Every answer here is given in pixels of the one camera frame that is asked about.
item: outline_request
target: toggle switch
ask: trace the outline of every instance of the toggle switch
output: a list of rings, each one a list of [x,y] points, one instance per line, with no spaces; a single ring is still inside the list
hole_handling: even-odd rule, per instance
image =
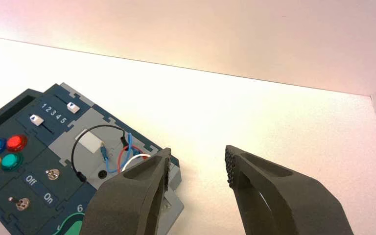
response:
[[[23,211],[23,210],[27,209],[29,207],[29,203],[30,203],[28,198],[22,198],[22,199],[18,200],[16,198],[9,197],[8,201],[14,203],[19,211]]]
[[[31,122],[34,123],[36,126],[39,126],[44,122],[44,119],[42,119],[40,116],[35,115],[35,114],[31,115],[29,117],[29,120],[31,120]]]
[[[80,107],[70,102],[67,104],[67,109],[70,110],[70,112],[72,112],[73,114],[75,114],[78,112],[78,110],[80,110]]]

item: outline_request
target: white label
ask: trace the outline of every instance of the white label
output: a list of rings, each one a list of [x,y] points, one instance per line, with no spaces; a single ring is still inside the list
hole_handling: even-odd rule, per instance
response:
[[[37,180],[36,179],[34,179],[34,177],[32,177],[32,175],[28,175],[26,178],[25,178],[25,180],[29,183],[29,185],[34,185],[36,182],[37,182]]]
[[[49,194],[48,192],[44,195],[44,199],[48,202],[48,204],[52,203],[51,194]]]

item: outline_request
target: blue wire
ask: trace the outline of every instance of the blue wire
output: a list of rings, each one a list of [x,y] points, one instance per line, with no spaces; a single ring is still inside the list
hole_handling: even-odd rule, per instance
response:
[[[126,162],[130,159],[130,151],[132,150],[132,146],[133,146],[132,134],[130,134],[130,132],[127,134],[127,140],[129,141],[129,147],[127,148],[126,159],[120,165],[120,169],[123,169]]]
[[[109,172],[109,173],[115,173],[115,172],[118,171],[117,169],[116,170],[110,170],[109,169],[109,159],[106,159],[105,162],[106,162],[106,171],[107,172]]]
[[[100,151],[101,151],[101,155],[103,156],[103,159],[104,161],[106,162],[106,171],[109,172],[109,173],[115,173],[117,172],[118,170],[110,170],[109,168],[109,157],[107,157],[107,150],[106,150],[106,147],[102,144],[102,146],[100,147]]]

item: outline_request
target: number label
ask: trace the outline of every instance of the number label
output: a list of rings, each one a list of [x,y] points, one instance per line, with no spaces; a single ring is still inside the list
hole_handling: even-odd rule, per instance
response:
[[[48,105],[47,103],[44,103],[41,108],[45,109],[45,111],[47,113],[49,113],[51,116],[54,116],[57,120],[60,121],[60,123],[62,123],[62,124],[66,123],[66,121],[67,121],[66,117],[63,117],[59,113],[57,114],[57,110],[55,110],[55,109],[53,109],[53,107],[47,106],[47,105]]]

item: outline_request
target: gray panel piece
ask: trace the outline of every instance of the gray panel piece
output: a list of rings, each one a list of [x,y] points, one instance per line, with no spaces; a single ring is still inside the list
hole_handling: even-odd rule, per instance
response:
[[[61,83],[60,86],[61,86],[62,88],[64,88],[64,89],[66,89],[67,91],[69,91],[71,97],[75,98],[75,95],[74,95],[74,94],[78,94],[78,95],[80,96],[80,99],[81,99],[84,103],[88,104],[90,107],[92,107],[92,106],[94,105],[94,103],[93,103],[91,100],[89,100],[88,98],[86,98],[86,97],[83,96],[82,94],[78,93],[76,90],[74,90],[74,89],[71,88],[69,85],[65,84],[64,82]]]
[[[60,157],[60,163],[66,165],[65,161],[70,160],[71,157],[71,147],[75,142],[75,138],[87,128],[96,125],[109,124],[117,126],[112,119],[110,122],[106,122],[103,119],[103,115],[96,110],[90,108],[87,112],[81,116],[77,121],[73,121],[70,125],[73,125],[68,132],[64,132],[60,135],[49,148]],[[101,127],[91,131],[91,133],[101,139],[107,149],[109,155],[109,167],[110,169],[117,168],[118,154],[122,150],[123,145],[120,141],[122,132],[109,127]],[[144,144],[136,138],[133,137],[133,143],[136,146],[141,146],[140,149],[147,154],[153,155],[158,152],[158,149],[154,146],[150,146],[153,151],[148,151],[143,148]],[[78,144],[74,153],[74,163],[77,170],[81,171],[86,177],[87,181],[96,189],[100,185],[116,175],[116,173],[108,173],[107,177],[104,179],[99,179],[98,172],[102,169],[106,169],[105,162],[100,151],[92,153],[83,145]]]
[[[184,204],[182,204],[175,192],[169,188],[168,191],[165,192],[157,235],[167,234],[183,209]]]
[[[176,190],[181,181],[181,169],[174,164],[171,164],[171,169],[169,171],[169,186]]]

